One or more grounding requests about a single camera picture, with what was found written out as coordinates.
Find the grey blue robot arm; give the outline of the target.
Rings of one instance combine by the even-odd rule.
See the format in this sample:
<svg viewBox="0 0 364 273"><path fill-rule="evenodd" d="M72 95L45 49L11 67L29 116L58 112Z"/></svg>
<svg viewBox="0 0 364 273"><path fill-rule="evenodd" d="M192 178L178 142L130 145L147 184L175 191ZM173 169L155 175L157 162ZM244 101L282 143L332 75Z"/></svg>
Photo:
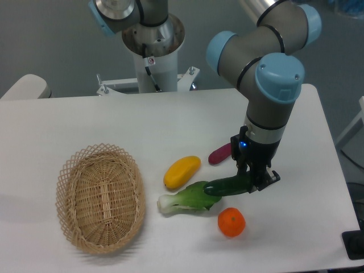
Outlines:
<svg viewBox="0 0 364 273"><path fill-rule="evenodd" d="M321 34L321 18L310 5L290 1L242 1L256 29L240 37L222 31L206 50L210 67L248 99L245 121L230 140L238 172L208 182L204 192L230 196L261 191L279 181L271 161L282 139L305 70L293 54ZM184 28L169 13L167 1L90 1L89 8L106 35L122 34L135 55L141 93L175 92L177 63L166 64L182 45Z"/></svg>

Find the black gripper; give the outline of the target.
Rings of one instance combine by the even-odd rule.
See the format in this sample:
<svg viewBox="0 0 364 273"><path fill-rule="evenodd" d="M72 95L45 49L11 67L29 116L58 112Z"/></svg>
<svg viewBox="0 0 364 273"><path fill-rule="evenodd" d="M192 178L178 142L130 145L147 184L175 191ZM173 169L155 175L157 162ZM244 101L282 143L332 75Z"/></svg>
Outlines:
<svg viewBox="0 0 364 273"><path fill-rule="evenodd" d="M242 126L239 134L230 138L231 157L236 161L237 178L252 182L252 189L262 191L280 181L280 175L271 169L271 161L276 153L279 142L261 144L247 136L248 127Z"/></svg>

